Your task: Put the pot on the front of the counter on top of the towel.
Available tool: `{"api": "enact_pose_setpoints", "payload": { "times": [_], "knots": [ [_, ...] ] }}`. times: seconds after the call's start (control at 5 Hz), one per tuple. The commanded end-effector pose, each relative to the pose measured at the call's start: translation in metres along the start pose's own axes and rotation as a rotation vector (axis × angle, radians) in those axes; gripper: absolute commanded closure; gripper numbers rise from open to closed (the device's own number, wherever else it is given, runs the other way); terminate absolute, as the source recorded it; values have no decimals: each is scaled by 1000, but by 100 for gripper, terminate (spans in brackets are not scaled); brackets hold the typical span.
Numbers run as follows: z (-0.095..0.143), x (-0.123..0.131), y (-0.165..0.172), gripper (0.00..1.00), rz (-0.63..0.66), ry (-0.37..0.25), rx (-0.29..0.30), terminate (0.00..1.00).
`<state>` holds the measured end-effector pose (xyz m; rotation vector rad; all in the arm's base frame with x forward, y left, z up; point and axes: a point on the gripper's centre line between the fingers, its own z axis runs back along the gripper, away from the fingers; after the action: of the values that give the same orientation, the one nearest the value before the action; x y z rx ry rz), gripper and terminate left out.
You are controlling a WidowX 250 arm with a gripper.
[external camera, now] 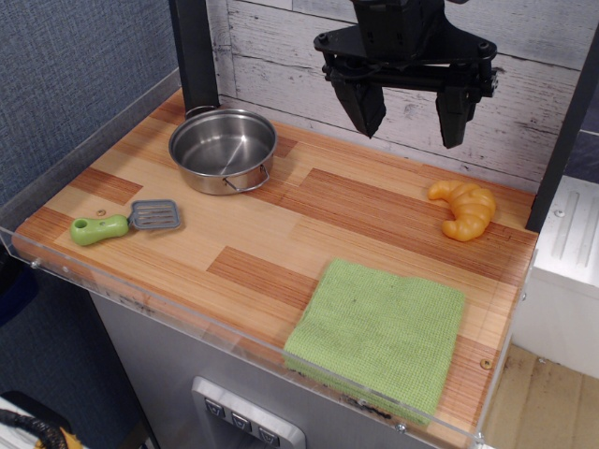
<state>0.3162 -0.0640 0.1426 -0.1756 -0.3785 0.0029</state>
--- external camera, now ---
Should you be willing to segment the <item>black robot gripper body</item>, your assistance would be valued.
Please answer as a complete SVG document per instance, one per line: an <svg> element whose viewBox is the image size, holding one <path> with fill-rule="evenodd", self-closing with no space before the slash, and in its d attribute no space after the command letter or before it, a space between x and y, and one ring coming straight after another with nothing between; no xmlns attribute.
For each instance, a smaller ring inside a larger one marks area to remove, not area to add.
<svg viewBox="0 0 599 449"><path fill-rule="evenodd" d="M338 91L384 87L492 97L497 46L446 17L444 1L354 1L357 24L319 34L327 81Z"/></svg>

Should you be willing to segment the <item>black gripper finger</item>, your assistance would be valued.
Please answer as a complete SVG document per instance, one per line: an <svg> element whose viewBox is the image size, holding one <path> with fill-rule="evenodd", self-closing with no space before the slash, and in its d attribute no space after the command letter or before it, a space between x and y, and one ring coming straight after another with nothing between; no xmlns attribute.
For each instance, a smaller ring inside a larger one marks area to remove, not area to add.
<svg viewBox="0 0 599 449"><path fill-rule="evenodd" d="M383 87L370 81L333 80L334 92L360 134L372 138L387 114Z"/></svg>
<svg viewBox="0 0 599 449"><path fill-rule="evenodd" d="M435 106L446 148L462 144L466 125L474 118L477 103L478 94L468 88L449 86L437 94Z"/></svg>

